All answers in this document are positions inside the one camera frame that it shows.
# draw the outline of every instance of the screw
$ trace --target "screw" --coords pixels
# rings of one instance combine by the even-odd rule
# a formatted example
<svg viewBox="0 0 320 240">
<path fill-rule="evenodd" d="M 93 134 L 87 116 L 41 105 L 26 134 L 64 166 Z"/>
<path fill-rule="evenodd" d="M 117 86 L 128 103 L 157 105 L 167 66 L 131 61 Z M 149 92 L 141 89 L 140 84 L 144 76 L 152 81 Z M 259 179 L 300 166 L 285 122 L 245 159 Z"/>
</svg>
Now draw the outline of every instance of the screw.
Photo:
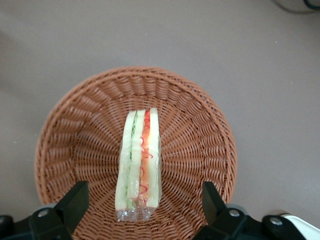
<svg viewBox="0 0 320 240">
<path fill-rule="evenodd" d="M 274 225 L 277 225 L 277 226 L 281 226 L 283 224 L 279 218 L 274 217 L 274 216 L 270 218 L 270 222 Z"/>
<path fill-rule="evenodd" d="M 239 213 L 237 210 L 235 210 L 235 209 L 231 209 L 231 210 L 229 211 L 229 214 L 230 214 L 232 217 L 239 217 L 239 216 L 240 216 L 240 213 Z"/>
<path fill-rule="evenodd" d="M 41 212 L 38 213 L 38 217 L 41 218 L 41 217 L 47 215 L 48 212 L 49 212 L 48 209 L 42 210 Z"/>
</svg>

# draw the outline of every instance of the wicker basket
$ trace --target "wicker basket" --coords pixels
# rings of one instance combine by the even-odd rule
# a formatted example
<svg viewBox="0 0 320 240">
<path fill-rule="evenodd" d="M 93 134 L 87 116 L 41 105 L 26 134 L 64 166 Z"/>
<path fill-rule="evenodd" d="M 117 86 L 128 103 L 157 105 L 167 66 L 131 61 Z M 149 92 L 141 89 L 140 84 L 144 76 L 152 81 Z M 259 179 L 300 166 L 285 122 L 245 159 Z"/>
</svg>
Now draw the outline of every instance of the wicker basket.
<svg viewBox="0 0 320 240">
<path fill-rule="evenodd" d="M 162 144 L 162 190 L 150 221 L 118 222 L 118 156 L 129 111 L 156 107 Z M 90 77 L 49 114 L 35 154 L 43 204 L 58 202 L 76 181 L 89 181 L 90 207 L 74 239 L 190 239 L 206 220 L 202 182 L 229 202 L 237 154 L 228 123 L 193 82 L 161 68 L 123 67 Z"/>
</svg>

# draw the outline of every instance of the brown basket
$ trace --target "brown basket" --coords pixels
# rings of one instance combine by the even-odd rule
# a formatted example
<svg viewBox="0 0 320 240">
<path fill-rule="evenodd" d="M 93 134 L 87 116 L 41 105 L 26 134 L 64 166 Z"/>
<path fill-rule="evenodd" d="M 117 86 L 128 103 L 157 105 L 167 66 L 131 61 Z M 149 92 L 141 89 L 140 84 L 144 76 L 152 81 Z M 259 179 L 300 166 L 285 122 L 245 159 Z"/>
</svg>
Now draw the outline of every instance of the brown basket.
<svg viewBox="0 0 320 240">
<path fill-rule="evenodd" d="M 156 107 L 162 144 L 162 199 L 150 221 L 118 222 L 118 156 L 129 111 Z M 43 204 L 89 181 L 90 207 L 74 239 L 190 239 L 206 220 L 202 182 L 229 202 L 237 154 L 230 127 L 193 82 L 161 68 L 123 67 L 90 77 L 49 114 L 35 154 Z"/>
</svg>

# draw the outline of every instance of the plastic wrap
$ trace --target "plastic wrap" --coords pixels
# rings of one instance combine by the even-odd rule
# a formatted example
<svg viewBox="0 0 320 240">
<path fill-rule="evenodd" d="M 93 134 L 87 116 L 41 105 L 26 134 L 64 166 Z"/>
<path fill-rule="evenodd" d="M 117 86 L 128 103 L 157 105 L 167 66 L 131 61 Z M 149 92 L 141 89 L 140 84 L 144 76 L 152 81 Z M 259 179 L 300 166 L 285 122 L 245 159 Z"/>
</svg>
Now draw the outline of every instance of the plastic wrap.
<svg viewBox="0 0 320 240">
<path fill-rule="evenodd" d="M 123 130 L 115 191 L 118 221 L 149 220 L 159 206 L 161 139 L 156 108 L 129 112 Z"/>
</svg>

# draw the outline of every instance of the gray surface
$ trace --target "gray surface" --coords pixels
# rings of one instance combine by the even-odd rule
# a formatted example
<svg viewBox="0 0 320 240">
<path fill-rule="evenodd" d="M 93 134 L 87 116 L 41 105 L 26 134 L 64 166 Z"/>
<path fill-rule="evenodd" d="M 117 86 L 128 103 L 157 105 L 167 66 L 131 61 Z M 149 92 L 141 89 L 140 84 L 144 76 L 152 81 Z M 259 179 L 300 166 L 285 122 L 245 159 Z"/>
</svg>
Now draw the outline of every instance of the gray surface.
<svg viewBox="0 0 320 240">
<path fill-rule="evenodd" d="M 34 151 L 60 98 L 93 74 L 148 65 L 196 82 L 225 113 L 233 203 L 319 228 L 319 22 L 266 0 L 0 1 L 0 213 L 39 206 Z"/>
</svg>

